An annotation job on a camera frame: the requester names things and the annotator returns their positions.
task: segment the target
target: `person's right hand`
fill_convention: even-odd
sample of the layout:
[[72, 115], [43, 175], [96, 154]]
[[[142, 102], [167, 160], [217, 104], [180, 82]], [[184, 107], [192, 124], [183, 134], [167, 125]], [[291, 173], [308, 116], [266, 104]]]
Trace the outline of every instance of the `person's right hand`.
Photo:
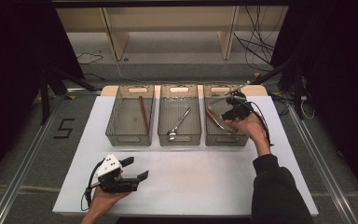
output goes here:
[[[120, 170], [119, 177], [122, 178], [123, 171]], [[88, 213], [84, 216], [81, 224], [94, 224], [100, 217], [106, 214], [109, 209], [119, 200], [130, 195], [131, 192], [110, 194], [104, 192], [100, 186], [97, 186], [92, 197], [92, 202]]]
[[228, 125], [242, 130], [255, 142], [258, 156], [271, 153], [269, 149], [269, 140], [267, 139], [263, 124], [254, 113], [251, 113], [246, 119], [233, 121], [227, 120], [227, 123]]

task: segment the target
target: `gray floor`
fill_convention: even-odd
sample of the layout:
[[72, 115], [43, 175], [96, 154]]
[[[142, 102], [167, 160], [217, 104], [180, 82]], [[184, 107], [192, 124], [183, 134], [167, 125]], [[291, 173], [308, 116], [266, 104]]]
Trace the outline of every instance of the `gray floor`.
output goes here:
[[[92, 74], [86, 75], [86, 81], [97, 87], [141, 82], [152, 84], [179, 81], [200, 84], [215, 81], [243, 83], [247, 80], [254, 80], [255, 72], [259, 72], [246, 64], [245, 56], [248, 63], [256, 63], [263, 69], [269, 69], [267, 65], [254, 60], [251, 54], [246, 54], [236, 40], [234, 40], [230, 59], [222, 60], [215, 33], [131, 33], [123, 60], [118, 63], [115, 63], [111, 57], [104, 34], [69, 34], [69, 36], [77, 55], [84, 52], [103, 55], [103, 58], [95, 63], [81, 65], [85, 74]], [[88, 63], [96, 58], [83, 55], [79, 61]], [[278, 80], [279, 77], [275, 77], [264, 85], [268, 91], [277, 91]], [[68, 88], [79, 88], [69, 81], [65, 81], [65, 84]], [[56, 100], [53, 99], [52, 93], [50, 95], [53, 103]], [[81, 217], [63, 217], [52, 213], [51, 210], [98, 92], [73, 91], [67, 95], [74, 96], [74, 99], [67, 98], [59, 106], [46, 139], [21, 185], [5, 223], [79, 223], [81, 220]], [[286, 108], [286, 105], [280, 102], [276, 102], [275, 105], [279, 113]], [[305, 109], [312, 111], [312, 108], [307, 105]], [[41, 115], [41, 102], [36, 98], [34, 105], [30, 108], [28, 119], [18, 133], [17, 140], [0, 164], [0, 199], [41, 127]], [[63, 119], [74, 119], [65, 122], [65, 127], [73, 130], [69, 138], [55, 139], [55, 136], [66, 134], [58, 131]], [[318, 116], [304, 120], [358, 218], [356, 177], [345, 159], [337, 155], [336, 146]], [[320, 211], [320, 215], [314, 218], [314, 222], [344, 223], [293, 119], [287, 114], [281, 116], [281, 121], [312, 198]], [[115, 217], [104, 217], [99, 223], [115, 223], [115, 221]]]

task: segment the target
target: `metal spoon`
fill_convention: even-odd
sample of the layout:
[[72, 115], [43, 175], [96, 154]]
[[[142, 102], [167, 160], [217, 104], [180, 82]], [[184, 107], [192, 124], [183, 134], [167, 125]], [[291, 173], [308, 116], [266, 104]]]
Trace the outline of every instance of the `metal spoon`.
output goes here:
[[174, 128], [172, 128], [172, 129], [170, 129], [170, 130], [167, 132], [167, 135], [170, 136], [170, 139], [169, 139], [170, 142], [173, 141], [173, 140], [175, 140], [175, 138], [176, 138], [176, 131], [177, 131], [177, 129], [178, 129], [180, 123], [182, 123], [182, 120], [184, 120], [185, 117], [187, 116], [188, 112], [190, 112], [190, 107], [187, 109], [187, 111], [185, 112], [185, 114], [179, 119], [179, 122], [176, 124], [176, 126], [175, 126]]

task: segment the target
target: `white tabletop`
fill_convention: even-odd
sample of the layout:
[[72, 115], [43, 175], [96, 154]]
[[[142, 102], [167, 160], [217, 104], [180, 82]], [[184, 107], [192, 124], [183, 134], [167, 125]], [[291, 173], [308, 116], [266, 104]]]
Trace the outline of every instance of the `white tabletop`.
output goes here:
[[[204, 121], [203, 96], [200, 95], [201, 120]], [[135, 162], [124, 168], [124, 177], [148, 170], [149, 177], [138, 191], [119, 201], [108, 212], [121, 217], [248, 217], [251, 215], [256, 159], [255, 145], [245, 147], [207, 147], [205, 131], [199, 146], [162, 147], [157, 133], [159, 95], [156, 92], [154, 128], [150, 147], [113, 147], [105, 135], [115, 101], [114, 96], [97, 97], [89, 115], [72, 165], [65, 178], [53, 212], [84, 214], [80, 199], [95, 165], [108, 153], [119, 160], [130, 156]], [[280, 166], [293, 174], [298, 190], [310, 213], [318, 215], [315, 203], [301, 174], [274, 104], [269, 96], [249, 96], [267, 121], [272, 153]]]

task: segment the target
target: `plastic storage container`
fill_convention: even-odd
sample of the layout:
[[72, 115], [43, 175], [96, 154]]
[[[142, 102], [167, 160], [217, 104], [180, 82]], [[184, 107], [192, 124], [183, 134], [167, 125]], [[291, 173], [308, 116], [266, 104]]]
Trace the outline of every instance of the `plastic storage container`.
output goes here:
[[223, 130], [207, 113], [208, 106], [215, 115], [224, 114], [232, 109], [232, 105], [229, 105], [224, 98], [227, 97], [227, 92], [238, 87], [238, 85], [204, 85], [206, 146], [244, 147], [249, 140], [249, 137], [242, 131], [229, 133]]
[[150, 146], [154, 86], [119, 86], [106, 136], [113, 146]]
[[[170, 134], [170, 131], [176, 126], [175, 134]], [[158, 138], [160, 144], [162, 146], [198, 146], [200, 144], [200, 136], [201, 122], [198, 86], [162, 85], [158, 116]]]

